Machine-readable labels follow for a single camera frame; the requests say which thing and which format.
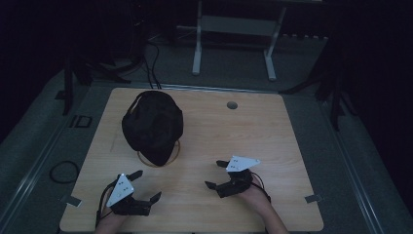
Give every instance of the dark background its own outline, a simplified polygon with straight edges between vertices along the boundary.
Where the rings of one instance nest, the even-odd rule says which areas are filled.
[[[176,24],[196,24],[197,1],[135,3],[143,7],[136,9],[139,16],[152,20],[170,40]],[[109,0],[2,1],[0,141],[19,122],[44,85],[63,69],[68,51],[75,47],[93,59],[110,62],[114,51],[123,50],[122,40],[106,33],[116,29],[122,32],[116,27],[123,25],[122,18],[118,24],[102,23],[119,19],[116,17],[122,14],[122,7],[108,8],[111,4],[113,1]],[[327,36],[337,43],[337,53],[329,56],[345,64],[344,90],[413,213],[411,4],[383,0],[286,5],[289,9],[282,33]]]

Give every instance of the hole in table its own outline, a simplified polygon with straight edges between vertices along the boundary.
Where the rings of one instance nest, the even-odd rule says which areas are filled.
[[[237,109],[238,105],[234,101],[228,101],[227,107],[230,108],[230,109]]]

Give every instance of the white metal frame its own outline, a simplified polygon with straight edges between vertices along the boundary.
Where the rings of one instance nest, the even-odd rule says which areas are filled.
[[[280,34],[286,7],[282,8],[279,19],[261,20],[261,19],[240,19],[225,18],[216,16],[203,16],[203,1],[198,1],[198,19],[197,19],[197,45],[195,48],[194,64],[192,74],[199,75],[201,70],[202,44],[201,34],[203,31],[228,32],[238,34],[271,36],[271,43],[268,49],[264,50],[264,60],[267,66],[268,78],[275,81],[276,71],[274,69],[272,54]]]

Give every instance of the white tag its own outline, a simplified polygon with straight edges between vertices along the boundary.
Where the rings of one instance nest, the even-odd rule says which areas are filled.
[[[125,174],[121,174],[118,178],[118,181],[116,182],[116,186],[113,189],[109,200],[106,203],[106,207],[113,206],[132,193],[133,187],[131,186],[131,183],[129,182]]]
[[[245,169],[251,168],[260,163],[261,161],[259,161],[258,159],[245,158],[245,157],[233,155],[230,163],[228,164],[227,172],[228,173],[241,172]]]

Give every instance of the person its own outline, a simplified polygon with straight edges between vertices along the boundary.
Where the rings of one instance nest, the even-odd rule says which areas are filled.
[[[259,181],[255,176],[253,177],[252,182],[259,184]],[[259,188],[250,186],[246,191],[239,193],[236,196],[239,196],[242,200],[244,200],[251,207],[251,209],[261,217],[269,234],[288,233],[276,210]],[[113,214],[110,211],[110,208],[107,208],[106,206],[103,209],[102,216],[104,216],[104,218],[101,219],[97,225],[94,232],[95,234],[114,234],[121,228],[122,224],[129,217],[128,215]]]

